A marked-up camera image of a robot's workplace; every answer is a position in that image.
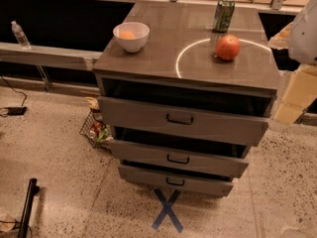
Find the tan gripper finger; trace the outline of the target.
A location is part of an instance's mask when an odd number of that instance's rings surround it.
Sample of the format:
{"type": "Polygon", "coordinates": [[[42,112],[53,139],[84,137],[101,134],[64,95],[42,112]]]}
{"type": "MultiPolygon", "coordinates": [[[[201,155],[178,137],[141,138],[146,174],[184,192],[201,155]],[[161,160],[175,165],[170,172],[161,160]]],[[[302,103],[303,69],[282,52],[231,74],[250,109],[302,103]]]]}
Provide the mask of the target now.
{"type": "Polygon", "coordinates": [[[317,99],[317,65],[301,64],[290,77],[274,120],[289,125],[317,99]]]}
{"type": "Polygon", "coordinates": [[[276,50],[287,50],[292,23],[286,25],[268,41],[268,46],[276,50]]]}

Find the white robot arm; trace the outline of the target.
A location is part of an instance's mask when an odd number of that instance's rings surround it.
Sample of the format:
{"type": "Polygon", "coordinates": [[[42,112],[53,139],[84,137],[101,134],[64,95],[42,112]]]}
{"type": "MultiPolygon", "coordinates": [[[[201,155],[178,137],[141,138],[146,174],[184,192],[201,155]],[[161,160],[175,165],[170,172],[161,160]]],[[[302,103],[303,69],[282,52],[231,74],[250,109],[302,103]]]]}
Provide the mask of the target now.
{"type": "Polygon", "coordinates": [[[269,39],[273,49],[287,49],[299,62],[281,98],[274,120],[294,123],[317,99],[317,0],[309,0],[294,20],[269,39]]]}

